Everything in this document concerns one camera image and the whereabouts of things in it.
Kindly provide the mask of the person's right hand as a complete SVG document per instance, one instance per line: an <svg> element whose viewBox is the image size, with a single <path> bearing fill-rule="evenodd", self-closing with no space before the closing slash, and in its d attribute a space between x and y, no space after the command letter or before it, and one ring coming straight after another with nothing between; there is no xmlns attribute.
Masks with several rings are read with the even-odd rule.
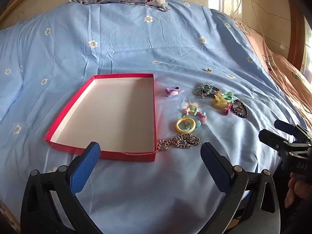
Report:
<svg viewBox="0 0 312 234"><path fill-rule="evenodd" d="M290 181L288 183L288 192L285 197L285 208L289 208L295 201L295 197L307 200L311 193L311 185L304 181L297 180L297 174L290 174Z"/></svg>

